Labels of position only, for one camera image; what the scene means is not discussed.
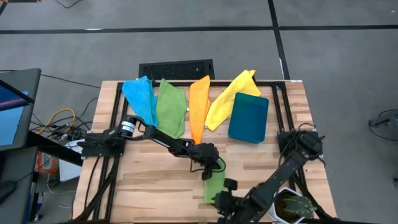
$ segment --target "white pot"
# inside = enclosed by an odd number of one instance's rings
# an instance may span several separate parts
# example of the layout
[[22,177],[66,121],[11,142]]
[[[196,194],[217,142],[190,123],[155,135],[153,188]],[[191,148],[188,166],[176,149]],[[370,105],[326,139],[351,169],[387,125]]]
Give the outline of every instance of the white pot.
[[[278,194],[279,194],[280,192],[284,191],[284,190],[288,190],[288,191],[292,192],[293,194],[295,194],[295,195],[297,195],[297,196],[302,196],[301,194],[295,192],[294,190],[292,190],[292,189],[290,189],[290,188],[288,188],[288,187],[282,188],[282,189],[278,192]],[[304,217],[301,217],[301,218],[299,218],[296,222],[292,222],[292,223],[289,223],[289,222],[283,220],[282,218],[280,218],[280,217],[276,214],[275,203],[272,203],[272,206],[271,206],[271,208],[269,209],[268,213],[269,213],[269,216],[271,217],[271,219],[272,219],[273,221],[280,222],[280,223],[284,223],[284,224],[298,224],[299,222],[301,222],[301,220],[304,219]]]

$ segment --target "floor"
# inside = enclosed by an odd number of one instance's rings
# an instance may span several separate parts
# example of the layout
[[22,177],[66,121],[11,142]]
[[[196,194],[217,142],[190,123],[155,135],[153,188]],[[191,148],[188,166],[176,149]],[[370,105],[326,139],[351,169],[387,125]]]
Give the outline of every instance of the floor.
[[[74,2],[60,1],[65,5]],[[212,58],[217,79],[232,79],[244,69],[256,69],[257,79],[303,80],[313,120],[318,132],[326,136],[326,172],[338,216],[357,222],[396,223],[398,189],[392,178],[398,176],[397,143],[372,135],[368,120],[397,106],[398,27],[377,27],[398,24],[398,2],[273,0],[279,26],[307,26],[281,29],[276,40],[283,46],[276,44],[274,31],[265,28],[275,25],[269,2],[272,0],[82,0],[69,9],[53,0],[8,4],[0,17],[0,69],[39,67],[46,75],[101,85],[103,80],[136,78],[140,63]],[[197,26],[263,29],[131,29]],[[326,30],[310,30],[309,26]],[[333,30],[324,26],[352,27]],[[61,34],[59,30],[64,29],[68,31]],[[82,34],[81,29],[107,29],[109,33]],[[28,31],[10,34],[10,30]],[[35,34],[35,30],[52,31]],[[60,108],[81,113],[96,96],[95,88],[42,77],[34,113],[42,121]],[[91,120],[94,110],[95,103],[89,105],[83,119]],[[390,138],[398,134],[387,128],[375,131]],[[62,184],[57,190],[73,190],[76,183]],[[59,205],[70,206],[73,195],[46,192],[41,223],[68,220],[70,209]]]

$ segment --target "orange towel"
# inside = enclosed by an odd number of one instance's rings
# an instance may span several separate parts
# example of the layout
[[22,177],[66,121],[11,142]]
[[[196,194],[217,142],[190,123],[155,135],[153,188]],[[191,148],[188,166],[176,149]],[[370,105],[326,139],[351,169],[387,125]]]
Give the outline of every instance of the orange towel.
[[206,116],[210,108],[209,88],[210,77],[208,75],[193,83],[189,88],[189,123],[195,144],[201,143],[203,136]]

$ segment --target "yellow towel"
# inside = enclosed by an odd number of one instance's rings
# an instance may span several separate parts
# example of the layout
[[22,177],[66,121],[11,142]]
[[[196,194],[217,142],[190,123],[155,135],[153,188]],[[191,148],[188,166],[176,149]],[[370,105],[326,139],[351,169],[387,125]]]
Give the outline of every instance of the yellow towel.
[[207,75],[189,88],[189,124],[195,144],[201,143],[206,115],[210,108],[209,87],[210,77]]
[[261,92],[253,80],[256,71],[243,71],[210,106],[205,124],[207,128],[214,131],[223,121],[231,116],[232,107],[236,93],[245,93],[253,96],[260,96]]

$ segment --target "towel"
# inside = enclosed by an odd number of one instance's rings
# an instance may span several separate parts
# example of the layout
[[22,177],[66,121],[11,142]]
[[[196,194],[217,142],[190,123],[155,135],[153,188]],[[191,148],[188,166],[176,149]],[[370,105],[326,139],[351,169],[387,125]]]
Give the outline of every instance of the towel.
[[208,99],[210,77],[207,75],[193,83],[189,88],[189,124],[195,144],[201,143],[206,115],[210,108]]
[[253,80],[255,72],[255,70],[243,71],[231,84],[229,84],[227,89],[217,97],[210,106],[206,117],[205,124],[208,129],[214,131],[223,121],[231,116],[236,93],[245,93],[253,96],[261,95],[260,90]]
[[[224,164],[218,160],[221,169]],[[214,203],[214,197],[224,189],[225,170],[223,172],[214,172],[210,179],[205,180],[205,203]]]
[[179,138],[185,130],[186,112],[187,100],[184,91],[175,88],[163,78],[160,82],[156,104],[158,129],[172,138]]
[[157,126],[156,97],[152,82],[146,76],[124,82],[122,91],[135,114],[145,123]]

